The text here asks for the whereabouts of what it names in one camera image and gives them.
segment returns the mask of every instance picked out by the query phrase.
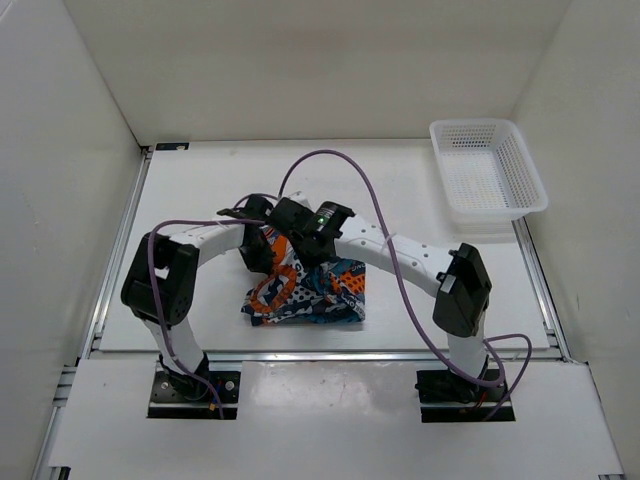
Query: white wall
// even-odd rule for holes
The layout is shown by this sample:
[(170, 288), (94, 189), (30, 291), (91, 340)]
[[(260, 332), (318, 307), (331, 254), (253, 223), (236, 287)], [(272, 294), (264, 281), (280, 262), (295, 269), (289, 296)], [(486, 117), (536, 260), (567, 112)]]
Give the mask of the white wall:
[(507, 117), (569, 0), (66, 0), (136, 137), (407, 138)]
[(14, 0), (0, 19), (3, 480), (31, 473), (139, 161), (62, 2)]
[(514, 117), (550, 198), (529, 225), (571, 351), (640, 478), (640, 2), (573, 0)]

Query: basket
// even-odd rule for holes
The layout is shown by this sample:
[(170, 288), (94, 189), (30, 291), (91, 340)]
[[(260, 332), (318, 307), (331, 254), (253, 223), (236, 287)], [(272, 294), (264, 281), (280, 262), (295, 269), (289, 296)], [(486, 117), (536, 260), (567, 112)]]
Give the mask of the basket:
[(504, 223), (549, 200), (517, 127), (508, 120), (439, 120), (429, 127), (454, 222)]

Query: colorful cloth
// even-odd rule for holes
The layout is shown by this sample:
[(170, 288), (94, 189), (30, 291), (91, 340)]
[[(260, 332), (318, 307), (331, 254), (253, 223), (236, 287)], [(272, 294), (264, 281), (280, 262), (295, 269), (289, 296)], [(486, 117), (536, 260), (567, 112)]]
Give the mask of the colorful cloth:
[(245, 298), (252, 325), (364, 320), (364, 263), (335, 257), (305, 270), (286, 237), (263, 230), (275, 256), (271, 274)]

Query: white floor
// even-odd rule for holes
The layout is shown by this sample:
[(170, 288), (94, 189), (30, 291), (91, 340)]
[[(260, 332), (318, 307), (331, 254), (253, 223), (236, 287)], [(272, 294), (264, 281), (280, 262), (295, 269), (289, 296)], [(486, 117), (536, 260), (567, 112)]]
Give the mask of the white floor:
[[(363, 167), (392, 231), (446, 248), (457, 247), (461, 241), (478, 246), (493, 282), (487, 336), (522, 332), (531, 337), (536, 348), (548, 347), (540, 309), (513, 231), (508, 225), (501, 234), (485, 237), (456, 231), (448, 220), (429, 140), (327, 140), (191, 143), (186, 151), (155, 152), (110, 302), (101, 350), (156, 348), (149, 332), (119, 300), (122, 282), (144, 233), (170, 218), (210, 218), (247, 193), (275, 194), (288, 167), (318, 148), (339, 149)], [(296, 190), (302, 190), (312, 206), (334, 200), (378, 223), (362, 181), (340, 159), (322, 156), (300, 165), (287, 186), (288, 192)], [(189, 317), (204, 349), (282, 352), (425, 348), (406, 314), (395, 279), (385, 272), (369, 268), (367, 318), (360, 325), (343, 326), (251, 327), (240, 307), (259, 278), (246, 271), (237, 252), (199, 271)], [(409, 292), (425, 329), (440, 348), (446, 348), (445, 335), (431, 321), (433, 299), (412, 285)], [(522, 343), (506, 341), (500, 347), (517, 348)]]
[[(507, 365), (508, 377), (519, 363)], [(147, 419), (151, 359), (80, 363), (70, 480), (597, 479), (621, 473), (586, 366), (533, 363), (516, 421), (422, 424), (411, 363), (245, 363), (235, 421)]]

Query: dual-arm robot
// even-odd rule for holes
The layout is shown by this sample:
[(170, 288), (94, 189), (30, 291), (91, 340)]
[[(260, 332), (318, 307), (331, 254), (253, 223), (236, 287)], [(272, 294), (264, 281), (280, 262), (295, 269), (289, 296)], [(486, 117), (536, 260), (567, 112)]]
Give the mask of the dual-arm robot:
[[(482, 383), (487, 369), (483, 324), (491, 282), (476, 248), (463, 243), (458, 250), (446, 251), (395, 235), (397, 265), (394, 265), (389, 238), (379, 227), (333, 202), (324, 202), (314, 212), (300, 193), (283, 197), (275, 205), (259, 195), (251, 195), (244, 207), (218, 213), (259, 220), (275, 228), (287, 237), (305, 268), (333, 256), (360, 260), (391, 273), (399, 267), (404, 279), (435, 298), (433, 320), (447, 333), (451, 363), (464, 372), (451, 373), (447, 384), (437, 387), (442, 398), (459, 402), (478, 398), (478, 382), (470, 380), (479, 379)], [(187, 318), (197, 269), (237, 248), (250, 271), (269, 273), (273, 253), (256, 224), (195, 227), (171, 236), (156, 235), (154, 267), (166, 273), (156, 275), (156, 279), (172, 356), (158, 321), (150, 285), (148, 240), (149, 234), (140, 242), (122, 289), (122, 302), (153, 334), (161, 352), (161, 365), (174, 389), (186, 399), (203, 399), (206, 388), (183, 371), (186, 368), (203, 378), (209, 372), (207, 355), (196, 343)]]

